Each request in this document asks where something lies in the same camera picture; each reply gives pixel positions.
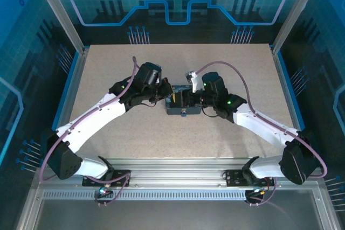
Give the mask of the aluminium frame post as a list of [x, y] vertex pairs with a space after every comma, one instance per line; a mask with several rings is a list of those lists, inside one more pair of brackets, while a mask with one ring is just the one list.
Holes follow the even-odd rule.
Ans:
[[309, 0], [296, 0], [292, 6], [286, 20], [284, 21], [272, 47], [272, 54], [277, 55], [280, 51], [283, 43], [290, 34], [293, 26], [301, 15], [302, 11], [305, 9], [306, 4]]
[[47, 0], [49, 6], [54, 12], [56, 18], [60, 22], [60, 25], [63, 27], [66, 35], [71, 41], [73, 47], [79, 54], [83, 54], [85, 47], [82, 43], [71, 19], [69, 18], [62, 2], [60, 0]]

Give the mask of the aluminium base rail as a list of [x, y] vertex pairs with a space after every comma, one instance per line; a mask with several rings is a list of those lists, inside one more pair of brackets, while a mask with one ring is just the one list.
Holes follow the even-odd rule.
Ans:
[[[215, 189], [226, 188], [222, 178], [225, 170], [241, 170], [251, 158], [204, 159], [109, 159], [114, 170], [130, 170], [127, 186], [142, 189]], [[57, 178], [45, 167], [45, 181]], [[249, 190], [258, 187], [235, 186], [231, 189]]]

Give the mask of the aluminium and blue side rail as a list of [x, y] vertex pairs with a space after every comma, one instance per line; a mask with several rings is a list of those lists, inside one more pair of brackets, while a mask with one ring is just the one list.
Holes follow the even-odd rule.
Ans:
[[76, 53], [74, 55], [70, 72], [65, 82], [64, 90], [51, 126], [53, 131], [70, 121], [88, 50], [89, 47], [85, 48], [83, 54]]
[[296, 114], [295, 109], [294, 109], [293, 101], [292, 101], [292, 98], [291, 98], [291, 95], [290, 95], [290, 92], [288, 89], [287, 81], [286, 81], [285, 76], [284, 76], [282, 65], [280, 63], [278, 55], [273, 51], [272, 46], [270, 46], [270, 49], [271, 49], [273, 61], [274, 61], [274, 64], [275, 64], [275, 67], [277, 70], [277, 74], [279, 77], [279, 81], [281, 84], [281, 88], [282, 88], [282, 91], [283, 91], [283, 94], [285, 97], [285, 101], [287, 104], [289, 115], [290, 115], [291, 120], [292, 120], [292, 124], [293, 124], [294, 128], [300, 129], [299, 121], [298, 121], [297, 114]]

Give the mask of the starry night print box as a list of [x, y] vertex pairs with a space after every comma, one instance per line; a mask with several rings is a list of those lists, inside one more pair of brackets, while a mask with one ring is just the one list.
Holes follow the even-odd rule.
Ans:
[[201, 113], [200, 107], [182, 107], [182, 91], [192, 90], [192, 85], [173, 85], [173, 92], [176, 93], [176, 104], [169, 104], [167, 98], [165, 99], [165, 109], [168, 115], [181, 115], [181, 109], [187, 110], [187, 115], [199, 115]]

